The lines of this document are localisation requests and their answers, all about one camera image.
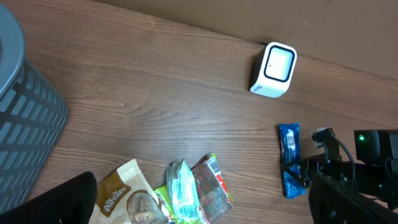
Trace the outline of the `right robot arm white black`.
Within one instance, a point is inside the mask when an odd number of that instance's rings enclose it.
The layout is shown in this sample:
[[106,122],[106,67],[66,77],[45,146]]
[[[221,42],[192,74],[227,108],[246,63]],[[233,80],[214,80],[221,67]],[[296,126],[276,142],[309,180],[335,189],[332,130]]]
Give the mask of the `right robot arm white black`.
[[282,144],[281,174],[284,194],[294,198],[309,188],[317,174],[325,174],[359,193],[371,195],[387,203],[390,210],[397,208],[397,130],[355,130],[357,160],[335,136],[331,128],[320,128],[312,133],[316,147],[324,152],[301,158],[297,139],[288,131]]

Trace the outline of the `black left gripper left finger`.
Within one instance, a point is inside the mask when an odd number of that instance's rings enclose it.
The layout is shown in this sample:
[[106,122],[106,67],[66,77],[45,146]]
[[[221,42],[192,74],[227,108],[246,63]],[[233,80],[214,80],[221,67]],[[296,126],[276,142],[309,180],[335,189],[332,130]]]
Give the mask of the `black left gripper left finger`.
[[89,223],[97,199],[97,181],[84,172],[1,214],[1,224]]

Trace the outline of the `green snack packet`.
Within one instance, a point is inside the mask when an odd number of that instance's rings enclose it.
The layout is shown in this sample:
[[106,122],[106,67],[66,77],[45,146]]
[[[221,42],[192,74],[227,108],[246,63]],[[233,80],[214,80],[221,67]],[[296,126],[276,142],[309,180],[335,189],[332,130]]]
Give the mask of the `green snack packet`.
[[199,199],[199,218],[189,223],[214,223],[233,208],[216,154],[205,155],[192,168]]

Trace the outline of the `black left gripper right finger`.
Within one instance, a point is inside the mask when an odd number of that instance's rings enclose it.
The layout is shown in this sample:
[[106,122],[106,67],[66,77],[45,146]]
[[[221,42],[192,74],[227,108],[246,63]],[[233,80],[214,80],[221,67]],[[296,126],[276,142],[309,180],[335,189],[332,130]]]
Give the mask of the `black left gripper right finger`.
[[322,173],[312,180],[308,201],[314,224],[397,224],[395,212]]

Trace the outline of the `light teal snack packet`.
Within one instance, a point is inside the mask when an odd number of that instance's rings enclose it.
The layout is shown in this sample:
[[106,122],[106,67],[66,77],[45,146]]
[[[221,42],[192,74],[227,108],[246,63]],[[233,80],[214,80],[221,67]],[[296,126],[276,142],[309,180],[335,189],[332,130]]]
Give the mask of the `light teal snack packet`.
[[170,205],[177,219],[187,223],[201,223],[195,178],[185,160],[171,163],[165,177]]

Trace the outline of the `beige brown Pantree snack bag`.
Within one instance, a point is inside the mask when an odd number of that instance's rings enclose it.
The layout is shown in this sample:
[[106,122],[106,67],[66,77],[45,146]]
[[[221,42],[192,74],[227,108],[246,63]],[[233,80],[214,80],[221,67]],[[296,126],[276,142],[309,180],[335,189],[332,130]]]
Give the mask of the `beige brown Pantree snack bag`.
[[98,183],[89,224],[166,224],[162,203],[135,159],[118,167]]

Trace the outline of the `blue snack packet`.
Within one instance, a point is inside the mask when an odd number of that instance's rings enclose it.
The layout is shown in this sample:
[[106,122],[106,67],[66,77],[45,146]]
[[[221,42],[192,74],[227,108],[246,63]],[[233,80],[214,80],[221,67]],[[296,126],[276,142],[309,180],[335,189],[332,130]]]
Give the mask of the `blue snack packet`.
[[[300,161],[300,125],[279,124],[281,163]],[[295,198],[306,190],[286,171],[281,169],[282,188],[286,198]]]

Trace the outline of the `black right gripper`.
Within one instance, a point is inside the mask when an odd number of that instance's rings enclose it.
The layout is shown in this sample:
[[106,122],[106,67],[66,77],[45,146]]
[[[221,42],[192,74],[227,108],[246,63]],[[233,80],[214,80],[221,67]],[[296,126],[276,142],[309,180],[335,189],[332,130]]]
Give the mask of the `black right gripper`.
[[[287,172],[298,184],[307,189],[310,182],[318,173],[325,174],[341,184],[356,188],[356,166],[354,159],[350,154],[349,161],[342,161],[342,157],[338,156],[337,160],[326,161],[324,154],[304,158],[300,161],[282,163],[282,171]],[[296,174],[293,166],[300,167],[299,173]]]

